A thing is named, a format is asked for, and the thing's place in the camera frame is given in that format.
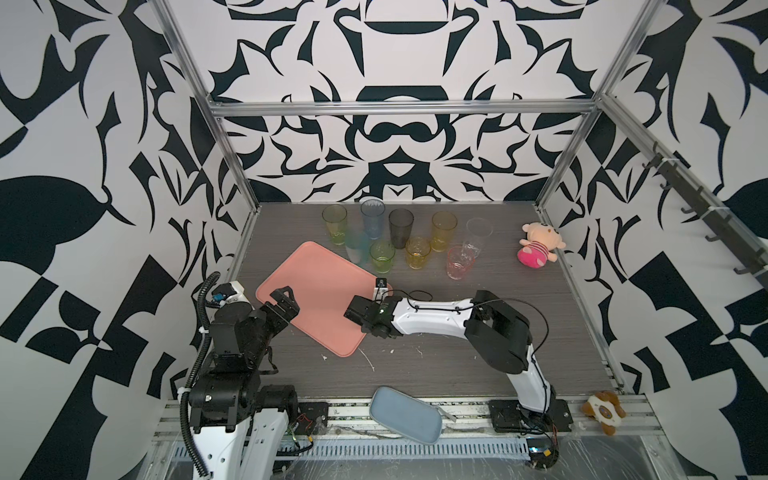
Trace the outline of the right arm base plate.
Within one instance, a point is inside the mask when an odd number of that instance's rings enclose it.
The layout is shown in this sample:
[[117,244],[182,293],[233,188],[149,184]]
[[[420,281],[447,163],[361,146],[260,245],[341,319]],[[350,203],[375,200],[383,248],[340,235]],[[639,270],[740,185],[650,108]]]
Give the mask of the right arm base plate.
[[524,409],[515,400],[490,400],[489,416],[497,433],[541,434],[570,432],[573,417],[565,400],[555,399],[545,413]]

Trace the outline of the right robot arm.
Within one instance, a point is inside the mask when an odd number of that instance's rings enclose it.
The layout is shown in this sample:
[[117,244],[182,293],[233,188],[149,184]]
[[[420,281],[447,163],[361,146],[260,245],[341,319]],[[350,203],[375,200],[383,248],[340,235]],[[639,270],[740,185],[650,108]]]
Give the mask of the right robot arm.
[[466,340],[487,365],[507,376],[522,409],[544,415],[554,402],[553,389],[535,356],[529,321],[487,290],[451,302],[356,295],[344,317],[379,338],[435,334]]

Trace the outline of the pink plastic tray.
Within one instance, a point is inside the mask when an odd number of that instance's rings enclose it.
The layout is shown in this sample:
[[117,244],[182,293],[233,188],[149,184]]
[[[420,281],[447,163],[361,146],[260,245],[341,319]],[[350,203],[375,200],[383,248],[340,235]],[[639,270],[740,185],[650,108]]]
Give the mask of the pink plastic tray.
[[279,288],[290,287],[299,305],[291,324],[338,357],[354,354],[365,334],[344,313],[356,295],[371,299],[376,277],[325,247],[301,244],[256,289],[264,303]]

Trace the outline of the tall yellow-green glass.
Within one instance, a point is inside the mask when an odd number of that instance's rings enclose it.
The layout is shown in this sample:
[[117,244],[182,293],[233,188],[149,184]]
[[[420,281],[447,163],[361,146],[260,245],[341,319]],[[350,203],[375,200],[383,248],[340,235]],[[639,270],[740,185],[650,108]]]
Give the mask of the tall yellow-green glass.
[[335,245],[344,245],[347,230],[347,209],[343,205],[328,205],[322,212],[330,240]]

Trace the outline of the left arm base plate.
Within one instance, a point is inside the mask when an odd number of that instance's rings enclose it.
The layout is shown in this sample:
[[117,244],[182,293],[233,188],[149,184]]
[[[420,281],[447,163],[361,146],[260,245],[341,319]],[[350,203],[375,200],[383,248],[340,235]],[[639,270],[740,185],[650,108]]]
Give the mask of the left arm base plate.
[[330,404],[325,401],[300,402],[298,416],[291,424],[292,432],[297,436],[320,434],[327,428]]

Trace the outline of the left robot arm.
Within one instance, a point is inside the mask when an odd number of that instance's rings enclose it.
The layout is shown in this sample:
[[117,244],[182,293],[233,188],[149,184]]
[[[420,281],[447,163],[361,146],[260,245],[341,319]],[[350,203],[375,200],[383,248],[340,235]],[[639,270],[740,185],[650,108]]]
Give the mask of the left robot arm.
[[178,391],[184,446],[196,479],[268,479],[298,416],[292,385],[263,385],[275,375],[272,339],[299,313],[290,287],[254,307],[231,282],[206,280],[195,302],[203,344]]

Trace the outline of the tall dark grey glass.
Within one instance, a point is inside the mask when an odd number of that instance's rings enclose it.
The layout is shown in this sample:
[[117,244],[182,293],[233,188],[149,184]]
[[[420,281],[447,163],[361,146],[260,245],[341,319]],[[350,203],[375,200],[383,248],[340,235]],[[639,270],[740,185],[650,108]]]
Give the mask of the tall dark grey glass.
[[396,208],[390,212],[388,221],[392,245],[396,249],[404,249],[411,236],[413,213],[405,208]]

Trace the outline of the tall blue glass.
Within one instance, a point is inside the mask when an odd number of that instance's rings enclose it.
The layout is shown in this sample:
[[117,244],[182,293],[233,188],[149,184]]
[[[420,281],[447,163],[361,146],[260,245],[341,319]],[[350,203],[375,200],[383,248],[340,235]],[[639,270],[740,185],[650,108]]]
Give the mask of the tall blue glass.
[[360,204],[364,231],[369,239],[378,240],[384,232],[383,220],[386,212],[384,202],[377,198],[366,199]]

